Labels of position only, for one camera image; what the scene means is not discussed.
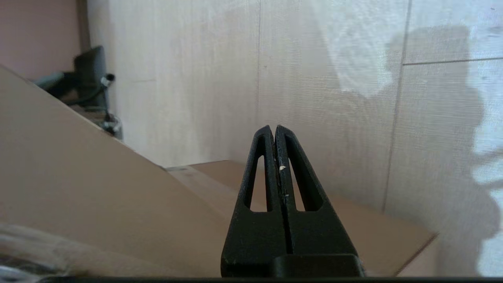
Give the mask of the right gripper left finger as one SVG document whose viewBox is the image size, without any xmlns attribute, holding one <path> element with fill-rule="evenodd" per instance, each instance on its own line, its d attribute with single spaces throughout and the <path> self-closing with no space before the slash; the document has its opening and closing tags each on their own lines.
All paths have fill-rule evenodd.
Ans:
<svg viewBox="0 0 503 283">
<path fill-rule="evenodd" d="M 288 162 L 281 160 L 278 141 L 282 126 L 273 134 L 269 125 L 253 136 L 228 233 L 221 254 L 221 276 L 269 276 L 270 265 L 291 251 L 288 201 L 293 197 Z M 259 158 L 264 159 L 266 211 L 253 211 Z"/>
</svg>

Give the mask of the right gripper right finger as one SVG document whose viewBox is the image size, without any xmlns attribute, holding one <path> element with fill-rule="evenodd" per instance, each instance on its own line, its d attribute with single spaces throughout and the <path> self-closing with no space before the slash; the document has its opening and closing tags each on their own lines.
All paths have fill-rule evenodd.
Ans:
<svg viewBox="0 0 503 283">
<path fill-rule="evenodd" d="M 277 276 L 363 276 L 358 253 L 293 131 L 276 128 L 287 242 Z"/>
</svg>

